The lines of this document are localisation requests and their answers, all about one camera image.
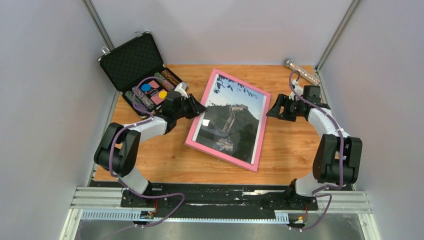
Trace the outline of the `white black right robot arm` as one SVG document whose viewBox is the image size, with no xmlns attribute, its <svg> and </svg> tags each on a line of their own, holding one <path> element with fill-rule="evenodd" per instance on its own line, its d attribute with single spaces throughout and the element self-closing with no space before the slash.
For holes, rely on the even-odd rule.
<svg viewBox="0 0 424 240">
<path fill-rule="evenodd" d="M 323 190 L 340 190 L 357 181 L 363 142 L 337 123 L 331 108 L 321 102 L 319 86 L 291 83 L 289 87 L 290 95 L 279 94 L 267 117 L 290 122 L 303 117 L 320 136 L 311 172 L 294 179 L 285 194 L 286 204 L 298 209 Z"/>
</svg>

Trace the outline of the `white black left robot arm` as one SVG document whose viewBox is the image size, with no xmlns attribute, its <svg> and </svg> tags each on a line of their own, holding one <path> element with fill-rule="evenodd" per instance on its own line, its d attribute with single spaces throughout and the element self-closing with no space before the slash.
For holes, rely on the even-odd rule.
<svg viewBox="0 0 424 240">
<path fill-rule="evenodd" d="M 178 91 L 171 91 L 156 115 L 127 125 L 110 123 L 94 153 L 93 161 L 134 193 L 135 202 L 142 207 L 149 206 L 153 201 L 153 193 L 148 189 L 150 182 L 135 166 L 139 145 L 153 137 L 168 134 L 179 119 L 193 119 L 206 111 L 207 107 L 192 94 L 183 96 Z"/>
</svg>

